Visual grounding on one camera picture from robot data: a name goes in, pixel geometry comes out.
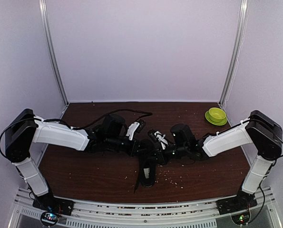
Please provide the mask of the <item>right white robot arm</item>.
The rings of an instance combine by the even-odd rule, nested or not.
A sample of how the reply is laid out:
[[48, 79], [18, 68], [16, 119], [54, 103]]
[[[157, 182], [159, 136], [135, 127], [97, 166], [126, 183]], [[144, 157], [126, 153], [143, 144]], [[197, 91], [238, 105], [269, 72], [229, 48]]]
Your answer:
[[273, 162], [282, 154], [282, 127], [258, 110], [252, 111], [239, 124], [222, 132], [208, 133], [199, 140], [186, 124], [174, 125], [171, 133], [174, 144], [169, 144], [159, 131], [154, 132], [154, 138], [162, 145], [157, 152], [164, 159], [188, 156], [195, 161], [204, 161], [242, 145], [255, 145], [257, 156], [241, 185], [241, 193], [233, 199], [233, 206], [239, 210], [251, 202], [251, 195], [268, 175]]

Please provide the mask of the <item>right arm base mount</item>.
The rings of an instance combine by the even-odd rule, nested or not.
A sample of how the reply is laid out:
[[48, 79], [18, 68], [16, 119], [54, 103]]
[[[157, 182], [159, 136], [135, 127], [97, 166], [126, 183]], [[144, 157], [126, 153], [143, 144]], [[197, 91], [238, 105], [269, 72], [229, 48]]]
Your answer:
[[258, 204], [255, 199], [247, 200], [231, 197], [218, 200], [216, 205], [220, 215], [230, 214], [234, 224], [243, 226], [251, 221], [251, 207], [255, 207]]

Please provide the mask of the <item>black sneaker shoe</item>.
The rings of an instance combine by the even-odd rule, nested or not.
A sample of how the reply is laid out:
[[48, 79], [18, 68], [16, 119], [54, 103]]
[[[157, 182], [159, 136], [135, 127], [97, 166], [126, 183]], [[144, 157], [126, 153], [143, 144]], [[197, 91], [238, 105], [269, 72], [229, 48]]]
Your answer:
[[141, 140], [141, 153], [138, 155], [139, 172], [136, 187], [141, 184], [150, 188], [156, 182], [156, 155], [155, 146], [149, 139]]

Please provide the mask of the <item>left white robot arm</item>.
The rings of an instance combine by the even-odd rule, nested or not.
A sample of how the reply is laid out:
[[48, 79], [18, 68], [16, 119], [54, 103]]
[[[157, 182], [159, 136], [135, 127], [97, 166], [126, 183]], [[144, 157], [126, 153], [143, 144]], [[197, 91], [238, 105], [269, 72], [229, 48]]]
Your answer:
[[49, 194], [49, 185], [31, 157], [31, 144], [52, 144], [87, 153], [125, 152], [134, 155], [141, 145], [134, 135], [146, 123], [138, 119], [127, 126], [125, 119], [116, 112], [108, 113], [102, 119], [102, 124], [94, 129], [73, 127], [60, 119], [43, 119], [31, 109], [25, 109], [0, 134], [0, 141], [5, 142], [5, 151], [1, 154], [16, 166], [47, 211], [57, 207], [57, 199]]

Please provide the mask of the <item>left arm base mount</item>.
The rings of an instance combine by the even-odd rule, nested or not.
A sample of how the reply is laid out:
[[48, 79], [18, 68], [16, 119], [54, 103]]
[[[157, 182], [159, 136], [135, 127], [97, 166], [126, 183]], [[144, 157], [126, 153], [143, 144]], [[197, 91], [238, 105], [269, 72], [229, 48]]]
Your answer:
[[65, 215], [71, 215], [74, 202], [68, 199], [56, 198], [55, 206], [44, 207], [35, 199], [32, 206], [44, 211], [40, 215], [40, 222], [46, 227], [52, 227], [56, 225]]

